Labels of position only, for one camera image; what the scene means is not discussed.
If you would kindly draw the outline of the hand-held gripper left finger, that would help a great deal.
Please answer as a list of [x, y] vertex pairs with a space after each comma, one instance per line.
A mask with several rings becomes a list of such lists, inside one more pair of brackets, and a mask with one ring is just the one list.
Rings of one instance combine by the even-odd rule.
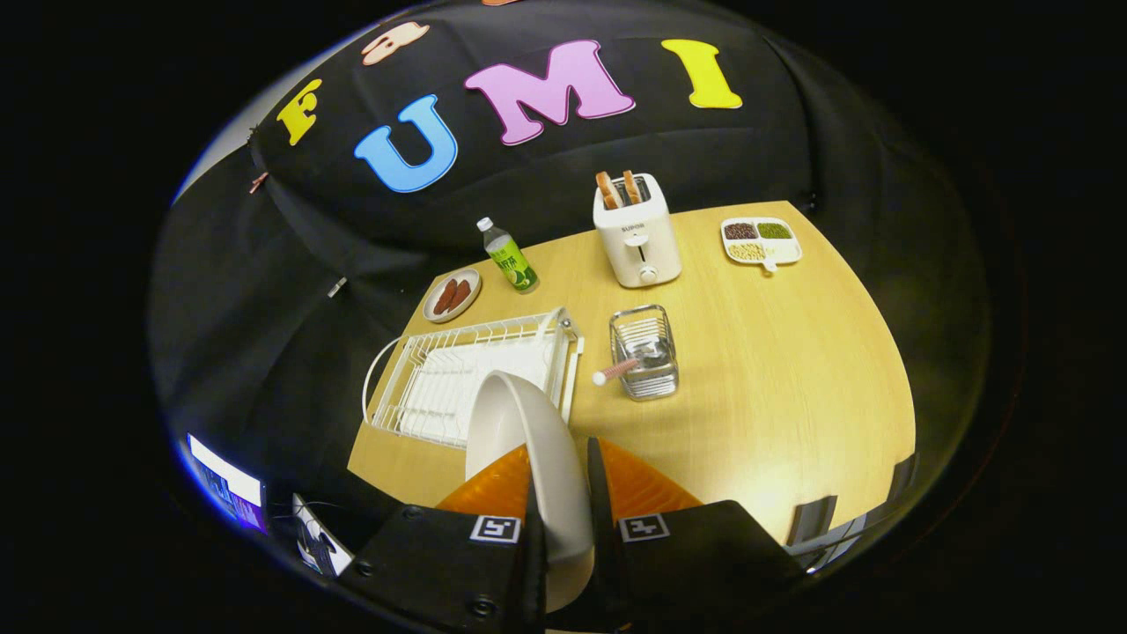
[[545, 526], [527, 446], [438, 508], [402, 504], [341, 572], [350, 598], [410, 633], [542, 633]]

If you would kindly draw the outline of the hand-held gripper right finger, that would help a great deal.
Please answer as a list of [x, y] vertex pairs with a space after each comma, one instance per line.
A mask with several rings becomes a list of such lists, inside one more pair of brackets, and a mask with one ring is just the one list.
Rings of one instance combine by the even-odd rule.
[[613, 629], [755, 629], [804, 579], [740, 503], [700, 503], [604, 439], [587, 456], [595, 583]]

